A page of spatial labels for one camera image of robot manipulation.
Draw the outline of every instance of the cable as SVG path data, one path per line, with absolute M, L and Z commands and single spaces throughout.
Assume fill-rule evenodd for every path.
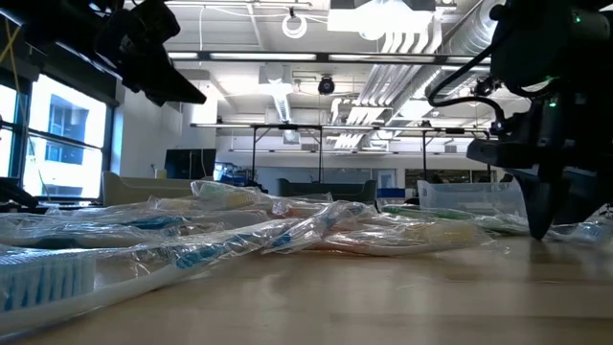
M 21 27 L 17 27 L 15 32 L 12 33 L 11 36 L 9 36 L 9 42 L 7 43 L 7 46 L 4 48 L 4 50 L 2 51 L 2 54 L 0 55 L 0 63 L 2 63 L 2 61 L 4 61 L 4 57 L 9 52 L 9 49 L 12 49 L 12 44 L 14 43 L 15 39 L 17 38 L 17 34 L 19 34 L 20 30 L 21 30 Z
M 21 115 L 25 117 L 26 109 L 23 104 L 23 98 L 21 97 L 21 91 L 19 87 L 19 75 L 17 74 L 15 56 L 12 50 L 12 44 L 14 43 L 14 39 L 16 38 L 16 34 L 19 33 L 19 27 L 15 30 L 15 33 L 11 34 L 11 25 L 9 24 L 9 19 L 5 17 L 4 20 L 5 20 L 5 29 L 7 31 L 7 39 L 9 40 L 9 43 L 7 44 L 7 47 L 5 48 L 5 50 L 9 51 L 9 55 L 11 57 L 12 75 L 14 77 L 14 82 L 15 82 L 15 91 L 17 91 L 17 102 L 19 106 L 19 111 L 21 111 Z M 47 185 L 45 184 L 45 181 L 42 178 L 42 171 L 40 170 L 40 168 L 38 167 L 38 163 L 36 162 L 36 156 L 34 154 L 34 142 L 32 138 L 30 137 L 30 134 L 28 133 L 28 124 L 25 123 L 25 121 L 22 127 L 21 135 L 23 135 L 25 138 L 28 138 L 28 142 L 30 143 L 30 150 L 32 152 L 32 157 L 34 159 L 34 164 L 36 165 L 36 169 L 38 170 L 38 178 L 40 179 L 42 188 L 45 191 L 45 194 L 47 195 L 47 200 L 51 202 L 51 195 L 49 193 L 49 189 L 47 188 Z
M 505 31 L 499 37 L 499 39 L 497 39 L 494 42 L 491 42 L 491 44 L 489 44 L 489 46 L 483 52 L 479 53 L 479 55 L 474 57 L 469 63 L 462 66 L 462 68 L 460 68 L 459 70 L 454 72 L 451 76 L 445 78 L 438 85 L 436 85 L 434 89 L 432 90 L 432 92 L 430 92 L 430 95 L 428 96 L 428 102 L 430 103 L 430 105 L 434 107 L 441 107 L 441 106 L 450 106 L 454 104 L 462 104 L 466 102 L 479 102 L 479 103 L 487 104 L 491 106 L 494 109 L 494 114 L 496 115 L 496 121 L 499 123 L 504 122 L 505 121 L 505 111 L 500 106 L 500 104 L 498 104 L 497 102 L 491 99 L 488 99 L 485 97 L 471 96 L 471 97 L 461 97 L 457 99 L 444 100 L 444 101 L 437 102 L 436 97 L 441 92 L 441 90 L 443 90 L 451 82 L 453 82 L 454 80 L 462 76 L 464 73 L 468 72 L 470 69 L 472 69 L 472 67 L 476 66 L 477 64 L 479 64 L 479 62 L 483 61 L 485 58 L 491 55 L 491 53 L 494 52 L 500 46 L 500 44 L 507 38 L 510 32 L 511 30 Z

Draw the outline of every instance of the security camera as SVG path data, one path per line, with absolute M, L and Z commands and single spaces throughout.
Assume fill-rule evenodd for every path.
M 320 95 L 330 95 L 334 92 L 334 81 L 332 81 L 331 76 L 323 76 L 322 80 L 319 82 L 319 87 L 317 88 Z

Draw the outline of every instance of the fluorescent light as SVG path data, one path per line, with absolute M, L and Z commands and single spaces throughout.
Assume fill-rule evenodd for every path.
M 381 130 L 418 130 L 418 131 L 423 131 L 424 129 L 428 129 L 428 128 L 423 128 L 423 127 L 382 127 Z
M 311 9 L 312 5 L 308 2 L 292 2 L 286 3 L 281 1 L 177 1 L 170 0 L 166 2 L 166 5 L 170 8 L 172 7 L 202 7 L 202 6 L 211 6 L 211 7 L 243 7 L 247 5 L 252 5 L 256 8 L 296 8 L 296 9 Z
M 388 62 L 388 63 L 414 63 L 424 64 L 433 63 L 434 57 L 429 56 L 417 56 L 417 55 L 394 55 L 394 54 L 330 54 L 330 61 L 347 61 L 347 62 Z
M 192 124 L 192 127 L 200 128 L 251 128 L 251 125 L 243 124 Z
M 170 52 L 169 58 L 198 59 L 198 53 Z
M 279 54 L 279 53 L 211 53 L 213 60 L 304 60 L 314 61 L 315 54 Z
M 339 129 L 339 130 L 373 130 L 373 126 L 322 126 L 322 129 Z
M 264 152 L 270 152 L 273 151 L 273 149 L 256 149 L 256 152 L 260 152 L 260 153 L 264 153 Z M 229 152 L 239 152 L 239 153 L 253 153 L 252 149 L 228 149 Z
M 462 68 L 462 66 L 441 66 L 441 69 L 444 71 L 455 72 Z M 489 67 L 487 66 L 474 66 L 470 69 L 473 72 L 489 72 Z
M 474 59 L 474 57 L 448 57 L 446 59 L 446 63 L 469 63 Z M 491 63 L 491 58 L 486 57 L 483 59 L 483 61 L 479 62 L 481 64 L 490 64 Z

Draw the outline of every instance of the window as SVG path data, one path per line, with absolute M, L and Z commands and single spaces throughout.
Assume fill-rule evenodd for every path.
M 0 85 L 0 115 L 8 123 L 15 122 L 15 106 L 17 104 L 17 91 Z
M 107 106 L 45 76 L 33 83 L 24 189 L 33 196 L 100 195 Z
M 0 85 L 0 116 L 6 123 L 14 123 L 17 92 Z M 11 176 L 12 141 L 11 130 L 0 130 L 0 177 Z
M 0 177 L 11 175 L 12 137 L 13 135 L 10 130 L 0 130 Z

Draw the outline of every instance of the desk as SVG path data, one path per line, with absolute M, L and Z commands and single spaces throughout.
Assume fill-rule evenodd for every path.
M 16 344 L 611 344 L 613 261 L 561 243 L 508 254 L 245 257 L 9 339 Z

